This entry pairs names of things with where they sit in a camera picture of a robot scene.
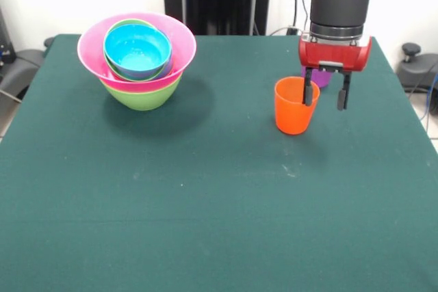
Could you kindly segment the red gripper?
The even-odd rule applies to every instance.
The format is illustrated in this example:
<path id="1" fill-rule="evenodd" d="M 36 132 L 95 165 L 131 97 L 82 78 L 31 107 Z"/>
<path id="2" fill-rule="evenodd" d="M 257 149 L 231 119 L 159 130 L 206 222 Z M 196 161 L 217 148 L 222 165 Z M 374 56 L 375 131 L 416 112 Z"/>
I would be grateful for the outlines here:
<path id="1" fill-rule="evenodd" d="M 372 48 L 372 38 L 362 36 L 358 40 L 326 40 L 303 33 L 298 43 L 300 63 L 305 70 L 302 102 L 311 106 L 313 88 L 312 68 L 338 70 L 343 72 L 343 86 L 338 94 L 337 109 L 347 109 L 351 72 L 362 71 L 368 62 Z"/>

